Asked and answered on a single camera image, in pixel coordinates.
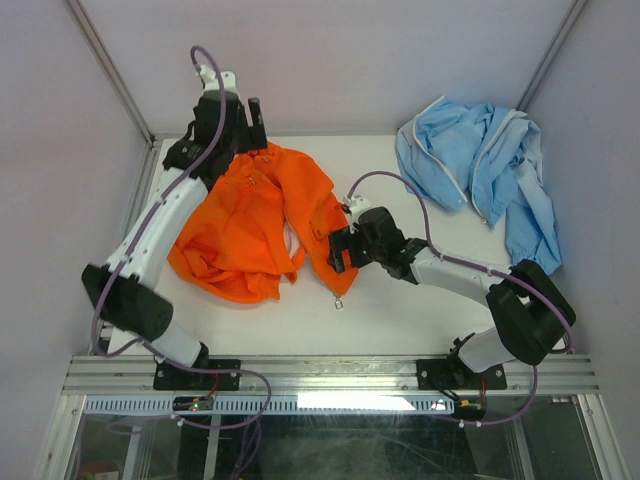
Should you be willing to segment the orange zip jacket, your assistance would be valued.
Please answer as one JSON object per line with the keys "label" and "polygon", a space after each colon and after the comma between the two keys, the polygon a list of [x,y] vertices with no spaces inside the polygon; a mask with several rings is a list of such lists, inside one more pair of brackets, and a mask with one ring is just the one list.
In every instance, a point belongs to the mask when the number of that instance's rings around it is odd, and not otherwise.
{"label": "orange zip jacket", "polygon": [[334,183],[309,155],[276,144],[237,155],[174,242],[168,262],[184,281],[240,304],[280,297],[305,262],[342,296],[357,272],[328,263],[329,235],[347,226]]}

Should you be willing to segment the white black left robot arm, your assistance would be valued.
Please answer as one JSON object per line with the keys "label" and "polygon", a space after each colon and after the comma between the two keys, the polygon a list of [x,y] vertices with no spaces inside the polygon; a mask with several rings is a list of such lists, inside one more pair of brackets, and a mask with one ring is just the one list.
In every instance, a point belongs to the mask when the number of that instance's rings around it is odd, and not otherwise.
{"label": "white black left robot arm", "polygon": [[156,291],[159,275],[187,220],[234,157],[267,144],[258,98],[243,102],[235,90],[205,91],[127,237],[104,264],[89,264],[81,275],[95,321],[175,365],[175,377],[188,388],[208,380],[208,349],[174,320],[172,304]]}

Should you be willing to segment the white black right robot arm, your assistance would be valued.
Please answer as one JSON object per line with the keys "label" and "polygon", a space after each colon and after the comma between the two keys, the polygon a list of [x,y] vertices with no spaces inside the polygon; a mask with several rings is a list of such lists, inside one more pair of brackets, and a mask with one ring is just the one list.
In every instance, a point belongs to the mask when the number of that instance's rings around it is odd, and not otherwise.
{"label": "white black right robot arm", "polygon": [[447,374],[459,387],[471,386],[498,364],[539,365],[576,321],[537,263],[522,260],[501,272],[455,259],[428,240],[405,237],[384,207],[368,208],[349,226],[331,232],[328,263],[338,274],[349,266],[378,263],[397,280],[444,289],[486,306],[494,326],[454,342]]}

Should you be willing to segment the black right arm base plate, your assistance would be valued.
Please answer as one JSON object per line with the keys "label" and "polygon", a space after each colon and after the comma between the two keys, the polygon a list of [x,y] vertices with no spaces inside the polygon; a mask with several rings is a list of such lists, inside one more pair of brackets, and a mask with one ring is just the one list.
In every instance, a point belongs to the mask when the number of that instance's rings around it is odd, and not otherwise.
{"label": "black right arm base plate", "polygon": [[502,391],[507,389],[506,373],[501,364],[474,373],[458,360],[418,359],[416,377],[420,390]]}

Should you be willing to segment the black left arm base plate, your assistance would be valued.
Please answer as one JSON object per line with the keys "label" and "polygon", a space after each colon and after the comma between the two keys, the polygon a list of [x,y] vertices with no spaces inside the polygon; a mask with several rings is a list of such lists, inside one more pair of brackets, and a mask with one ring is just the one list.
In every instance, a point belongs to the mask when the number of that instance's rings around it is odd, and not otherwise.
{"label": "black left arm base plate", "polygon": [[216,373],[196,373],[178,368],[169,361],[156,364],[153,389],[156,391],[210,391],[239,390],[241,375],[239,359],[209,358],[197,368],[215,370]]}

